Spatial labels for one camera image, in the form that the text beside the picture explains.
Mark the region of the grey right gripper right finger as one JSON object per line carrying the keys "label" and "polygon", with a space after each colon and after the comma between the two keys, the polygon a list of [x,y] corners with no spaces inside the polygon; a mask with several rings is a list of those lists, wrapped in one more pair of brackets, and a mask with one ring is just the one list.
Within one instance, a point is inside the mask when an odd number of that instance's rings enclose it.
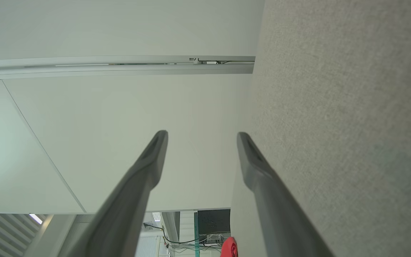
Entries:
{"label": "grey right gripper right finger", "polygon": [[245,185],[253,192],[270,257],[334,257],[305,212],[249,134],[237,145]]}

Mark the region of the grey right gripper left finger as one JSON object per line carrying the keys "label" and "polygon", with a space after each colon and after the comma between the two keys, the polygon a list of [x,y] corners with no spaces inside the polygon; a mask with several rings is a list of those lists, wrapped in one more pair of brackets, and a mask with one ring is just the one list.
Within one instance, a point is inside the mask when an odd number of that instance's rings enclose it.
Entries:
{"label": "grey right gripper left finger", "polygon": [[147,202],[159,183],[168,132],[155,133],[115,187],[67,257],[134,257]]}

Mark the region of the red shorts white side stripe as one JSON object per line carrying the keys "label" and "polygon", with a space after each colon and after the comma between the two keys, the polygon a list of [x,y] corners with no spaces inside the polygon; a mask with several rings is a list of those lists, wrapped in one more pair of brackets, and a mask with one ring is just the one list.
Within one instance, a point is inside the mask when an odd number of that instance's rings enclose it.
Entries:
{"label": "red shorts white side stripe", "polygon": [[221,247],[220,257],[238,257],[238,247],[234,237],[228,237]]}

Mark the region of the black box on rack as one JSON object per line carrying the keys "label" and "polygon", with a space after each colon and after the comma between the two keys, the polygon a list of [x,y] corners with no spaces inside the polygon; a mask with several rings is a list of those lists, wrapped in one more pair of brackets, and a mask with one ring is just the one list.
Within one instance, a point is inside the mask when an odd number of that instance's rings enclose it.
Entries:
{"label": "black box on rack", "polygon": [[201,210],[197,214],[199,235],[230,233],[230,209]]}

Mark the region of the light grey metal post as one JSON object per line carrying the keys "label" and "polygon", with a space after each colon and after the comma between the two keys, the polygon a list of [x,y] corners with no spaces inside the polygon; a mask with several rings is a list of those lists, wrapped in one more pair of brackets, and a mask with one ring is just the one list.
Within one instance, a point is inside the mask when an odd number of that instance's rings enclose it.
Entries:
{"label": "light grey metal post", "polygon": [[99,75],[251,74],[254,56],[83,56],[0,60],[0,80]]}

